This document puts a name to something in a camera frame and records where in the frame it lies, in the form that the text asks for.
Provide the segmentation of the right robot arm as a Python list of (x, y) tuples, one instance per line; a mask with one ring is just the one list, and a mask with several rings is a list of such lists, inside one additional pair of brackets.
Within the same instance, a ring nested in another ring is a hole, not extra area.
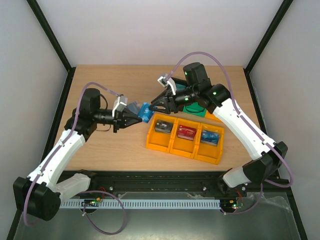
[(222, 121), (243, 144), (251, 161), (228, 170), (220, 178), (218, 191), (229, 196), (237, 186), (267, 181), (283, 163), (288, 147), (275, 142), (263, 133), (242, 111), (231, 91), (222, 84), (212, 84), (205, 66), (199, 62), (183, 67), (185, 89), (177, 89), (175, 81), (167, 74), (158, 78), (165, 90), (151, 101), (151, 111), (164, 114), (177, 113), (179, 108), (198, 103)]

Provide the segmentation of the blue credit card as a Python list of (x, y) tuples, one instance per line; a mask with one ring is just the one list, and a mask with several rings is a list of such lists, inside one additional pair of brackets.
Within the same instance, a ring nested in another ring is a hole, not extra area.
[(149, 106), (150, 106), (149, 103), (144, 102), (141, 105), (141, 108), (140, 108), (140, 110), (139, 110), (139, 112), (137, 114), (137, 116), (139, 118), (141, 118), (142, 122), (144, 122), (144, 123), (148, 123), (151, 120), (151, 118), (153, 117), (154, 113), (155, 113), (154, 111), (149, 109)]

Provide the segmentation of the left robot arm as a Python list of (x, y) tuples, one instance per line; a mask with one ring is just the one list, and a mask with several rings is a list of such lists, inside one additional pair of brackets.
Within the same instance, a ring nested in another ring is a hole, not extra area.
[(44, 221), (51, 220), (61, 204), (89, 189), (91, 176), (86, 172), (58, 182), (69, 161), (88, 141), (97, 125), (110, 125), (113, 132), (142, 122), (127, 108), (128, 99), (117, 95), (113, 108), (101, 108), (101, 92), (85, 87), (55, 146), (39, 166), (26, 178), (18, 177), (13, 183), (16, 207)]

